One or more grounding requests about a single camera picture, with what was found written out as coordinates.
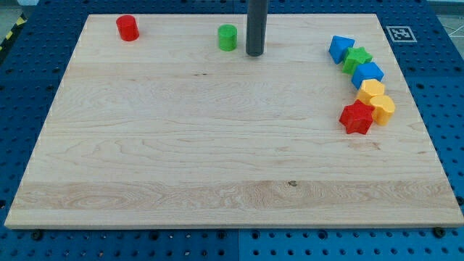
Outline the grey cylindrical robot arm rod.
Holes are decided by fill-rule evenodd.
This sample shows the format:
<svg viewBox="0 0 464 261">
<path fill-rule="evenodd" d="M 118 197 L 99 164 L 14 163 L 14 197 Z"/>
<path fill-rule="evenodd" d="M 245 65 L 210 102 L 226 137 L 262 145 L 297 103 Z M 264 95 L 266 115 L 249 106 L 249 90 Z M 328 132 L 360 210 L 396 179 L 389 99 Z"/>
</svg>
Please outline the grey cylindrical robot arm rod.
<svg viewBox="0 0 464 261">
<path fill-rule="evenodd" d="M 263 54 L 268 15 L 268 0 L 249 0 L 246 16 L 246 53 L 251 57 Z"/>
</svg>

